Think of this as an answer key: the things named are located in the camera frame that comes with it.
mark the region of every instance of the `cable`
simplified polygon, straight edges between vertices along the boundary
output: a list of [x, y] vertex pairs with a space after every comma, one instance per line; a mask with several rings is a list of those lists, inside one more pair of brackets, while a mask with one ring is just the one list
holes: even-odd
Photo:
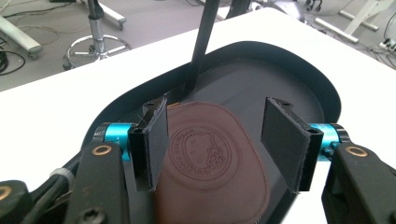
[[[80, 157], [81, 157], [81, 151], [76, 156], [74, 156], [67, 164], [65, 164], [63, 168], [66, 168], [74, 175], [76, 175]], [[49, 177], [49, 179], [46, 182], [44, 182], [44, 184], [42, 184], [37, 189], [33, 190], [31, 192], [33, 201], [37, 202], [38, 199], [41, 198], [45, 194], [45, 192], [52, 187], [52, 185], [54, 184], [57, 178], [58, 178], [57, 175], [52, 175]]]
[[198, 5], [204, 6], [205, 2], [201, 1], [201, 0], [195, 0], [196, 3], [198, 3]]
[[67, 180], [65, 177], [57, 178], [56, 182], [51, 188], [44, 193], [44, 195], [37, 201], [33, 206], [32, 210], [24, 217], [21, 224], [34, 224], [41, 218], [46, 212], [47, 208], [57, 199], [58, 196], [64, 191], [64, 187], [67, 186]]
[[18, 57], [20, 57], [20, 58], [22, 59], [22, 64], [21, 64], [20, 66], [18, 66], [17, 68], [14, 68], [13, 70], [11, 70], [11, 71], [9, 71], [9, 72], [2, 73], [3, 71], [0, 71], [0, 76], [4, 76], [4, 75], [11, 74], [11, 73], [13, 73], [13, 72], [15, 72], [15, 71], [21, 69], [21, 68], [25, 65], [26, 60], [25, 60], [19, 53], [14, 52], [14, 51], [10, 51], [10, 50], [6, 50], [6, 49], [0, 49], [0, 51], [3, 51], [3, 52], [5, 52], [5, 53], [15, 54], [15, 55], [17, 55]]
[[7, 41], [6, 41], [3, 37], [1, 37], [1, 36], [0, 36], [0, 40], [1, 40], [0, 45], [6, 44], [6, 43], [7, 43]]
[[40, 45], [48, 45], [48, 44], [52, 44], [53, 42], [57, 41], [59, 39], [59, 32], [56, 31], [53, 28], [47, 27], [47, 26], [39, 26], [39, 25], [22, 25], [22, 26], [17, 26], [18, 28], [29, 28], [27, 30], [24, 30], [24, 32], [26, 33], [27, 31], [31, 30], [31, 29], [40, 29], [40, 30], [44, 30], [44, 31], [49, 31], [54, 33], [56, 36], [48, 42], [40, 42]]
[[47, 27], [47, 26], [39, 26], [39, 25], [18, 25], [18, 23], [19, 23], [21, 20], [23, 20], [24, 18], [26, 18], [26, 17], [29, 17], [29, 16], [45, 15], [45, 14], [47, 14], [47, 13], [50, 13], [50, 11], [41, 12], [41, 13], [27, 13], [27, 14], [23, 15], [22, 17], [18, 18], [18, 19], [15, 21], [15, 26], [17, 26], [17, 27], [19, 27], [19, 28], [22, 28], [22, 27], [37, 28], [37, 29], [42, 29], [42, 30], [50, 31], [50, 32], [57, 33], [57, 34], [73, 34], [73, 33], [77, 33], [77, 32], [83, 31], [83, 30], [87, 29], [88, 27], [90, 27], [90, 25], [87, 24], [87, 25], [85, 25], [84, 27], [82, 27], [82, 28], [80, 28], [80, 29], [77, 29], [77, 30], [75, 30], [75, 31], [58, 31], [58, 30], [55, 30], [55, 29], [53, 29], [53, 28], [51, 28], [51, 27]]
[[189, 0], [186, 0], [186, 2], [190, 5], [190, 6], [192, 6], [192, 7], [200, 7], [200, 6], [202, 6], [201, 4], [194, 4], [194, 3], [191, 3]]
[[392, 61], [392, 59], [396, 60], [396, 55], [393, 52], [389, 52], [384, 49], [375, 49], [374, 47], [367, 47], [367, 46], [363, 45], [362, 43], [356, 43], [356, 44], [352, 45], [348, 39], [344, 38], [341, 35], [333, 33], [331, 30], [330, 30], [330, 34], [332, 34], [332, 35], [329, 35], [327, 30], [320, 29], [321, 27], [316, 27], [309, 21], [306, 24], [311, 26], [312, 28], [322, 32], [325, 35], [331, 36], [332, 38], [343, 42], [344, 44], [350, 46], [353, 49], [356, 49], [362, 53], [365, 53], [367, 56], [370, 56], [371, 58], [379, 61], [380, 63], [383, 63], [384, 65], [386, 65], [392, 69], [396, 69], [395, 62]]
[[395, 19], [395, 17], [396, 17], [396, 12], [390, 17], [390, 19], [389, 19], [389, 21], [388, 21], [388, 23], [387, 23], [387, 26], [385, 27], [384, 39], [388, 39], [388, 37], [387, 37], [387, 32], [388, 32], [388, 29], [389, 29], [389, 27], [390, 27], [390, 24], [393, 22], [393, 20]]
[[8, 58], [4, 51], [0, 51], [0, 74], [8, 68]]
[[49, 12], [49, 11], [52, 11], [53, 9], [61, 8], [61, 7], [68, 7], [70, 5], [72, 5], [72, 3], [64, 4], [64, 5], [58, 6], [58, 7], [50, 7], [50, 8], [42, 9], [42, 10], [22, 11], [22, 12], [17, 12], [17, 13], [10, 14], [10, 15], [7, 15], [7, 16], [3, 16], [3, 18], [6, 19], [6, 18], [15, 17], [15, 16], [21, 16], [21, 15], [25, 15], [25, 14]]
[[38, 0], [30, 0], [30, 1], [26, 1], [26, 2], [12, 3], [12, 4], [9, 4], [8, 6], [9, 7], [14, 7], [14, 6], [17, 6], [17, 5], [27, 4], [27, 3], [36, 2], [36, 1], [38, 1]]
[[8, 0], [8, 1], [6, 1], [6, 3], [5, 4], [3, 4], [3, 6], [2, 7], [0, 7], [0, 12], [1, 11], [3, 11], [4, 9], [6, 9], [6, 7], [9, 5], [9, 3], [11, 2], [12, 0]]

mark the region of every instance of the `black cable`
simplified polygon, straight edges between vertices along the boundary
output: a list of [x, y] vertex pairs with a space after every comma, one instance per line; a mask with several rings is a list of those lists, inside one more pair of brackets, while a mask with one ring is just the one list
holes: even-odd
[[21, 16], [21, 15], [25, 15], [25, 14], [31, 14], [31, 13], [40, 13], [40, 12], [49, 12], [49, 11], [52, 11], [53, 9], [56, 9], [56, 8], [60, 8], [60, 7], [68, 7], [68, 6], [70, 6], [72, 3], [68, 3], [68, 4], [64, 4], [64, 5], [62, 5], [62, 6], [58, 6], [58, 7], [50, 7], [50, 8], [47, 8], [47, 9], [41, 9], [41, 10], [32, 10], [32, 11], [22, 11], [22, 12], [17, 12], [17, 13], [14, 13], [14, 14], [11, 14], [11, 15], [6, 15], [6, 16], [3, 16], [3, 18], [9, 18], [9, 17], [14, 17], [14, 16]]
[[8, 57], [3, 48], [0, 47], [0, 74], [8, 68]]
[[200, 7], [200, 6], [202, 6], [201, 4], [194, 4], [194, 3], [191, 3], [189, 0], [186, 0], [186, 2], [187, 2], [190, 6], [192, 6], [192, 7]]
[[195, 0], [195, 2], [198, 3], [198, 5], [201, 5], [201, 6], [204, 6], [204, 5], [205, 5], [205, 3], [202, 2], [202, 1], [200, 1], [200, 0]]
[[3, 37], [1, 37], [1, 36], [0, 36], [0, 40], [1, 40], [0, 45], [6, 44], [6, 43], [7, 43], [7, 41], [6, 41]]
[[[67, 164], [63, 166], [63, 168], [69, 170], [71, 173], [73, 173], [73, 175], [76, 175], [80, 157], [81, 151], [70, 161], [68, 161]], [[37, 202], [47, 192], [47, 190], [52, 187], [58, 177], [59, 176], [57, 175], [52, 175], [46, 182], [44, 182], [44, 184], [30, 193], [34, 203]]]
[[394, 20], [395, 17], [396, 17], [396, 12], [393, 14], [393, 16], [390, 17], [390, 19], [389, 19], [389, 21], [388, 21], [388, 23], [387, 23], [387, 26], [385, 27], [384, 39], [388, 39], [388, 38], [387, 38], [387, 32], [388, 32], [388, 29], [389, 29], [390, 24], [392, 23], [392, 21]]
[[393, 53], [391, 53], [391, 54], [387, 55], [387, 59], [388, 59], [389, 63], [392, 65], [392, 67], [396, 69], [396, 64], [393, 62], [393, 60], [390, 58], [390, 56], [393, 56], [393, 58], [394, 58], [395, 55]]
[[58, 177], [53, 186], [37, 201], [32, 210], [24, 217], [21, 224], [34, 224], [46, 212], [47, 208], [60, 196], [65, 186], [66, 177]]
[[0, 76], [11, 74], [11, 73], [21, 69], [25, 65], [26, 60], [19, 53], [16, 53], [16, 52], [13, 52], [13, 51], [9, 51], [9, 50], [2, 50], [2, 51], [5, 52], [5, 53], [11, 53], [11, 54], [17, 55], [18, 57], [20, 57], [22, 59], [22, 64], [19, 67], [14, 68], [13, 70], [11, 70], [9, 72], [2, 73], [3, 71], [0, 71]]
[[[311, 26], [312, 28], [320, 31], [317, 27], [314, 27], [310, 22], [307, 24], [309, 26]], [[356, 43], [353, 46], [350, 45], [350, 41], [341, 36], [341, 35], [334, 35], [333, 36], [334, 39], [337, 39], [345, 44], [347, 44], [348, 46], [352, 47], [353, 49], [359, 50], [359, 51], [365, 51], [365, 54], [370, 56], [371, 58], [375, 59], [376, 61], [383, 63], [384, 65], [396, 69], [395, 63], [391, 60], [391, 58], [388, 56], [384, 56], [385, 53], [387, 53], [387, 50], [381, 49], [381, 51], [377, 51], [373, 48], [367, 47], [365, 45], [363, 45], [362, 43]]]

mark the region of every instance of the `brown leather patch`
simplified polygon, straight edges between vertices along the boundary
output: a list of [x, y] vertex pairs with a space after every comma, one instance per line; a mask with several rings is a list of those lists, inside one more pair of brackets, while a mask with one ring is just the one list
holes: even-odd
[[270, 194], [260, 155], [220, 105], [168, 107], [170, 144], [154, 193], [158, 223], [254, 223]]

